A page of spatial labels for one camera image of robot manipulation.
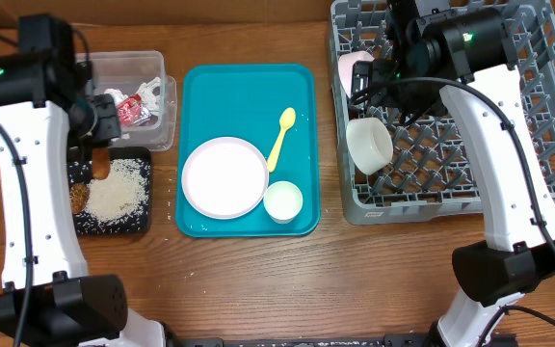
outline wood grain surface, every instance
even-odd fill
[[[296,62],[315,77],[323,214],[310,235],[192,239],[181,234],[173,216],[177,134],[171,150],[153,157],[150,231],[80,240],[92,274],[119,275],[129,305],[147,318],[167,322],[181,337],[426,332],[458,288],[451,252],[484,239],[481,215],[372,227],[354,227],[344,220],[326,30],[326,22],[313,22],[86,31],[93,51],[162,52],[168,74],[177,81],[179,100],[185,74],[198,65]],[[0,44],[0,54],[11,52]],[[4,245],[0,197],[0,273]],[[521,303],[555,317],[555,278]],[[521,313],[506,318],[498,331],[517,333],[524,346],[555,346],[554,328]],[[0,346],[11,343],[0,334]]]
[[[453,6],[484,1],[450,0]],[[13,28],[20,16],[51,13],[71,23],[89,25],[159,25],[227,23],[297,23],[327,20],[333,0],[0,0],[0,28]],[[551,0],[555,13],[555,0]]]

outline white cup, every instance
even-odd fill
[[[296,185],[280,181],[267,188],[263,204],[276,223],[287,224],[301,212],[304,196]]]
[[[355,165],[367,175],[382,169],[393,156],[391,135],[377,118],[349,121],[346,144]]]

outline brown food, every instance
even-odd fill
[[[72,214],[79,214],[85,209],[89,200],[89,188],[83,183],[75,183],[69,190],[69,202],[72,205]]]
[[[92,153],[92,174],[95,179],[106,179],[111,171],[111,159],[108,148],[94,148]]]

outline green light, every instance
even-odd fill
[[[470,34],[470,33],[463,33],[462,36],[463,36],[464,42],[470,42],[474,38],[474,34]]]

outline clear plastic container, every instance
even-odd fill
[[[85,60],[85,53],[76,55],[77,61]],[[163,151],[172,146],[177,113],[176,82],[166,74],[164,57],[157,51],[100,52],[92,53],[95,93],[118,89],[129,96],[143,83],[160,77],[160,113],[138,126],[123,127],[122,136],[113,147],[142,146],[149,150]]]

